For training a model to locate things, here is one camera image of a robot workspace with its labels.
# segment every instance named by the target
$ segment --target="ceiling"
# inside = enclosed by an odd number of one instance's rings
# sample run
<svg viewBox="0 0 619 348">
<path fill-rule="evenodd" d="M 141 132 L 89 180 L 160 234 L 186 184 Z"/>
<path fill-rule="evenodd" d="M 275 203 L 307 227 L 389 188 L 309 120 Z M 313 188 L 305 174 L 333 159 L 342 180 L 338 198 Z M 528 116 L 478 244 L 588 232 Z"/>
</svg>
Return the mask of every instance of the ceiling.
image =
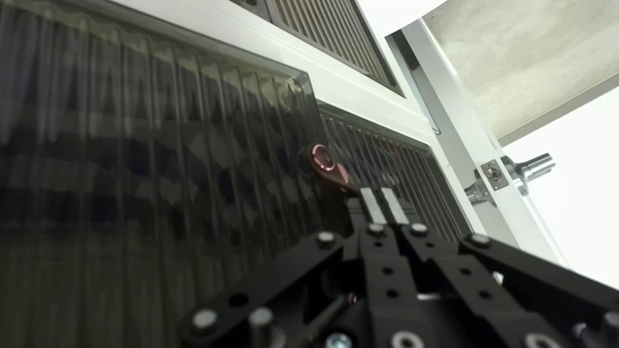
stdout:
<svg viewBox="0 0 619 348">
<path fill-rule="evenodd" d="M 501 144 L 619 86 L 619 0 L 447 0 L 425 24 Z"/>
</svg>

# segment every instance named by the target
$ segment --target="white wall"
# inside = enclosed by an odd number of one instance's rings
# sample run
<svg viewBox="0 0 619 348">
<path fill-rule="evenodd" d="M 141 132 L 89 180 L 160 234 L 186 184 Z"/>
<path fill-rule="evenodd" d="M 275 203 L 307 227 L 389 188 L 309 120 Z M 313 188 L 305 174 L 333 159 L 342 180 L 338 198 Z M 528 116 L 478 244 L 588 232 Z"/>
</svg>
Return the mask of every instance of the white wall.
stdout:
<svg viewBox="0 0 619 348">
<path fill-rule="evenodd" d="M 619 89 L 580 107 L 505 149 L 516 163 L 551 153 L 557 167 L 532 182 L 565 261 L 619 289 Z"/>
</svg>

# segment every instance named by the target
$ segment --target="black metal bracket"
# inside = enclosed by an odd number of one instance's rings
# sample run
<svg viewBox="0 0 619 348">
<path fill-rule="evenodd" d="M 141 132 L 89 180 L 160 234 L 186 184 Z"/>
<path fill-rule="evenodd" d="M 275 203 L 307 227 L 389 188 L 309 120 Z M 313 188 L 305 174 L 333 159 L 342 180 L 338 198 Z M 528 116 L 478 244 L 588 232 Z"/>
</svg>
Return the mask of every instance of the black metal bracket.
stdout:
<svg viewBox="0 0 619 348">
<path fill-rule="evenodd" d="M 352 232 L 317 232 L 205 302 L 184 319 L 182 343 L 617 347 L 617 290 L 487 236 L 449 244 L 422 217 L 406 215 L 389 188 L 354 192 L 346 207 Z"/>
</svg>

